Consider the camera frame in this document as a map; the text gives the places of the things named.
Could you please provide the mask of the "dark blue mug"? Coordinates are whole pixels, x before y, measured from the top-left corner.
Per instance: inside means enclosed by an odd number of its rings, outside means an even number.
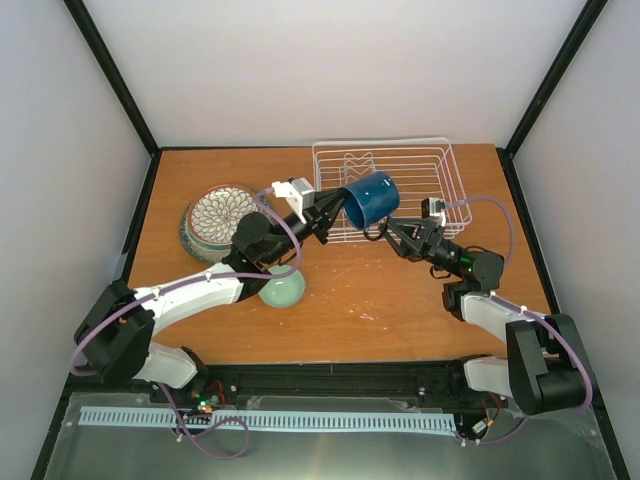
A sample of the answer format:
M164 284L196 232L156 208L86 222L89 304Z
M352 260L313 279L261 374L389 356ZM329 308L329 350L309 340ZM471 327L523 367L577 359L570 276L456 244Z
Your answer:
M364 231L391 215L400 204L400 194L393 179L376 172L344 186L348 192L343 206L349 223Z

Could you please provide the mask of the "light green bowl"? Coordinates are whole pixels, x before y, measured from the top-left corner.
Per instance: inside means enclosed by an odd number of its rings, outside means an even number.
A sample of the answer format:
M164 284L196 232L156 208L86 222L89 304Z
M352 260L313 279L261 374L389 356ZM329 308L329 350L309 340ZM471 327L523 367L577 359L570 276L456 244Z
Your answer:
M270 280L259 292L259 297L273 308L289 308L304 295L306 282L299 271L283 278Z

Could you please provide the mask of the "floral patterned plate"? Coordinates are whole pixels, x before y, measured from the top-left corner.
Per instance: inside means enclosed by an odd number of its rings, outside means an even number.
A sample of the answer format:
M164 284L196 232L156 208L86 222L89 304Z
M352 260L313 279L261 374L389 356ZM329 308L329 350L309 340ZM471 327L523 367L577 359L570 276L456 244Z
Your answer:
M255 192L237 184L217 185L195 200L187 213L187 232L202 246L231 244L240 220L257 211Z

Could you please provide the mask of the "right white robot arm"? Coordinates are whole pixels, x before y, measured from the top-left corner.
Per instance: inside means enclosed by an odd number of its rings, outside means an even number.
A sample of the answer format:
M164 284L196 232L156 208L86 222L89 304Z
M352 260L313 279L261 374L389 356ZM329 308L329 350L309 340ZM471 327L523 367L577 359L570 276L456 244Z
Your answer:
M595 384L575 323L544 315L497 293L505 259L493 251L447 239L431 218L389 218L380 235L410 262L425 261L443 279L445 311L490 333L507 347L503 358L464 361L468 387L510 398L527 415L588 408Z

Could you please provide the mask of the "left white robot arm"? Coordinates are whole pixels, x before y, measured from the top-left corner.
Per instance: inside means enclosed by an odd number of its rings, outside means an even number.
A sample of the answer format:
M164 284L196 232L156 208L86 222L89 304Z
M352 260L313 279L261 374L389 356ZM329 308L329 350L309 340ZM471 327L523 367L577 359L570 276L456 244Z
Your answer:
M269 266L288 253L302 259L310 236L324 241L349 193L344 188L304 193L304 207L286 217L265 203L263 193L238 222L230 253L205 270L165 284L131 289L112 282L74 334L69 371L104 384L140 380L170 387L186 402L201 400L208 373L187 347L154 338L168 327L208 309L242 302L276 279Z

